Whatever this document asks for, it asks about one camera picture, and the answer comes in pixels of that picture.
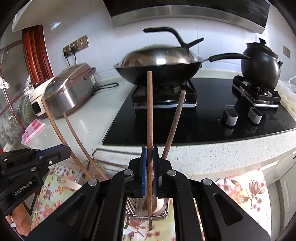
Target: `wooden chopstick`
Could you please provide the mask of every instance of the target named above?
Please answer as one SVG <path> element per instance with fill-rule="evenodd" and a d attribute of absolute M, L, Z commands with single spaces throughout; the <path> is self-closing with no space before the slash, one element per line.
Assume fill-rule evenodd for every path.
<path fill-rule="evenodd" d="M 152 215 L 152 183 L 153 183 L 153 84 L 152 72 L 147 71 L 147 203 L 148 217 Z"/>
<path fill-rule="evenodd" d="M 53 117 L 52 117 L 52 114 L 50 113 L 49 109 L 48 109 L 48 106 L 45 102 L 45 99 L 42 98 L 41 99 L 41 102 L 43 104 L 43 107 L 45 109 L 45 112 L 47 114 L 47 117 L 54 129 L 54 131 L 56 132 L 57 136 L 59 137 L 59 139 L 61 140 L 62 144 L 64 144 L 65 146 L 69 146 L 68 143 L 66 142 L 65 138 L 62 136 L 60 130 L 58 129 L 57 127 L 57 124 L 55 123 Z M 82 163 L 79 161 L 79 159 L 77 158 L 77 156 L 73 153 L 73 151 L 71 150 L 71 157 L 73 158 L 73 160 L 75 161 L 75 163 L 79 166 L 79 168 L 83 171 L 83 173 L 89 178 L 91 179 L 92 176 L 89 174 L 89 172 L 87 171 L 87 169 L 82 165 Z"/>
<path fill-rule="evenodd" d="M 81 150 L 83 151 L 83 153 L 86 155 L 87 159 L 89 160 L 89 162 L 92 164 L 92 166 L 94 167 L 94 169 L 97 171 L 97 173 L 104 179 L 104 180 L 108 180 L 108 178 L 106 177 L 106 175 L 104 174 L 104 172 L 102 171 L 102 169 L 100 167 L 98 167 L 98 165 L 93 161 L 93 159 L 91 158 L 91 156 L 89 155 L 89 153 L 86 151 L 86 149 L 84 148 L 83 144 L 81 143 L 80 139 L 78 138 L 76 132 L 74 131 L 67 115 L 65 112 L 63 112 L 63 116 L 65 117 L 65 120 L 67 122 L 68 127 L 70 128 L 75 140 L 77 141 L 78 145 L 80 146 Z"/>
<path fill-rule="evenodd" d="M 184 101 L 185 101 L 185 96 L 186 96 L 186 90 L 182 90 L 181 94 L 180 94 L 180 97 L 179 97 L 177 109 L 176 109 L 176 112 L 175 112 L 175 115 L 174 115 L 174 119 L 173 119 L 173 122 L 172 122 L 172 126 L 171 126 L 170 132 L 168 134 L 168 139 L 167 139 L 167 141 L 165 143 L 165 148 L 164 148 L 163 154 L 161 156 L 162 159 L 166 159 L 167 156 L 168 156 L 168 152 L 169 152 L 170 147 L 172 145 L 172 142 L 173 142 L 173 139 L 174 139 L 174 136 L 175 136 L 175 132 L 176 132 L 176 129 L 177 129 L 177 125 L 178 125 L 178 122 L 179 122 L 179 119 L 180 119 L 182 107 L 183 107 L 183 104 L 184 104 Z M 143 203 L 143 206 L 142 206 L 143 211 L 147 209 L 147 203 L 148 203 L 147 201 L 148 201 L 148 197 L 146 197 L 145 200 L 144 200 L 144 203 Z"/>

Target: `wall socket panel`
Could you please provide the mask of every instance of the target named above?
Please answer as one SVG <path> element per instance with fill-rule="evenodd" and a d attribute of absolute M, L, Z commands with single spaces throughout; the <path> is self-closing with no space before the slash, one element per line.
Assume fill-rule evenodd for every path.
<path fill-rule="evenodd" d="M 288 58 L 291 58 L 291 51 L 285 45 L 283 45 L 283 54 Z"/>
<path fill-rule="evenodd" d="M 66 47 L 63 48 L 63 53 L 65 55 L 71 56 L 73 55 L 73 52 L 71 51 L 71 49 L 75 49 L 75 53 L 77 53 L 78 51 L 87 48 L 89 46 L 89 40 L 87 38 L 87 35 L 84 35 L 83 37 L 75 40 L 73 43 L 67 45 Z"/>

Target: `wok lid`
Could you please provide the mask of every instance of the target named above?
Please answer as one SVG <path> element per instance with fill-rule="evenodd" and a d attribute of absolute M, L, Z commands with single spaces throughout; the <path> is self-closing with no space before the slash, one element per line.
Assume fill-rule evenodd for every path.
<path fill-rule="evenodd" d="M 181 47 L 171 45 L 151 45 L 142 49 L 128 53 L 123 57 L 119 65 L 115 68 L 122 67 L 138 67 L 138 66 L 156 66 L 169 64 L 190 64 L 202 61 L 202 58 L 196 56 L 190 47 L 204 40 L 204 38 L 197 39 L 189 44 L 186 44 L 181 39 L 179 33 L 169 27 L 146 28 L 145 33 L 150 32 L 170 32 L 175 35 Z"/>

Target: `power cord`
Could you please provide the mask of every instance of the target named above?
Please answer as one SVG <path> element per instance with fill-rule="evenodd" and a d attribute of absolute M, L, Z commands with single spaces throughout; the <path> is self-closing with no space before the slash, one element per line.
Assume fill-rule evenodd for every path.
<path fill-rule="evenodd" d="M 69 64 L 69 66 L 71 66 L 70 63 L 69 63 L 69 60 L 68 60 L 68 55 L 69 55 L 68 52 L 64 52 L 64 56 L 65 56 L 65 58 L 66 58 L 66 60 L 67 60 L 67 62 Z"/>
<path fill-rule="evenodd" d="M 76 49 L 74 47 L 71 48 L 71 52 L 74 54 L 74 57 L 75 57 L 75 65 L 77 65 L 77 59 L 76 59 Z"/>
<path fill-rule="evenodd" d="M 96 86 L 94 91 L 97 92 L 97 91 L 103 90 L 103 89 L 111 89 L 111 88 L 114 88 L 114 87 L 117 87 L 117 86 L 119 86 L 118 83 L 111 83 L 111 84 L 107 84 L 107 85 Z"/>

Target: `human hand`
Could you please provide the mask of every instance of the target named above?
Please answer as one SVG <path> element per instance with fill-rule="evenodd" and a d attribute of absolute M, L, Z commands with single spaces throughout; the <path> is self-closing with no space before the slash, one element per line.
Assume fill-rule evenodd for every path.
<path fill-rule="evenodd" d="M 29 224 L 29 217 L 26 213 L 26 209 L 21 203 L 18 205 L 13 211 L 12 211 L 12 218 L 16 225 L 16 230 L 20 235 L 28 236 L 28 234 L 31 231 L 31 226 Z M 9 222 L 9 224 L 12 224 L 11 216 L 6 216 L 6 220 Z"/>

